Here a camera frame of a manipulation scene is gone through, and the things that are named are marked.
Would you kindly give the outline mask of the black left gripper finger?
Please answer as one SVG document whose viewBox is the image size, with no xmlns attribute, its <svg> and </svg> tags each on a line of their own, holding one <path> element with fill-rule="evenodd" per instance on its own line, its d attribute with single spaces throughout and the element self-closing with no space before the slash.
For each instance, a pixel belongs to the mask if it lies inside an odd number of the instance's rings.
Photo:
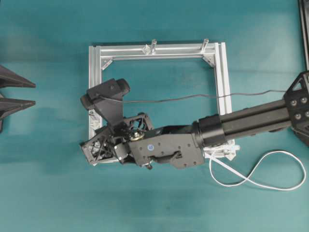
<svg viewBox="0 0 309 232">
<path fill-rule="evenodd" d="M 18 111 L 30 108 L 35 105 L 35 101 L 29 100 L 19 100 L 19 99 L 9 99 L 1 98 L 0 99 L 0 131 L 3 130 L 3 121 L 4 119 Z"/>
<path fill-rule="evenodd" d="M 14 73 L 13 71 L 0 66 L 0 87 L 29 87 L 35 88 L 36 85 L 28 79 Z"/>
</svg>

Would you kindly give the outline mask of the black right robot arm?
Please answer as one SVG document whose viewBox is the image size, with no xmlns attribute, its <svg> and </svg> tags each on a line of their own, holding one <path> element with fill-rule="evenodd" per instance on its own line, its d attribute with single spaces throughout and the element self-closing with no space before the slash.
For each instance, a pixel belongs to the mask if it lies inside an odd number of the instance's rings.
<svg viewBox="0 0 309 232">
<path fill-rule="evenodd" d="M 283 99 L 225 115 L 213 115 L 191 125 L 152 127 L 144 113 L 123 116 L 123 96 L 130 91 L 124 79 L 111 79 L 88 89 L 81 103 L 107 121 L 94 137 L 80 144 L 87 161 L 134 163 L 151 169 L 151 163 L 169 163 L 183 169 L 204 163 L 203 149 L 262 132 L 291 128 L 309 142 L 309 74 L 302 72 Z"/>
</svg>

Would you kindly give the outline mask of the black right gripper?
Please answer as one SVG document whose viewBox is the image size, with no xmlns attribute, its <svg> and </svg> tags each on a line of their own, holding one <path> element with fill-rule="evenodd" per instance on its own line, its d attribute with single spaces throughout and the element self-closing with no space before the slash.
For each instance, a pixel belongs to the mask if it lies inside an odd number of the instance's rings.
<svg viewBox="0 0 309 232">
<path fill-rule="evenodd" d="M 139 113 L 137 116 L 124 117 L 116 126 L 103 126 L 94 137 L 80 143 L 80 148 L 88 163 L 93 166 L 112 162 L 135 163 L 127 144 L 142 139 L 152 129 L 149 116 Z"/>
</svg>

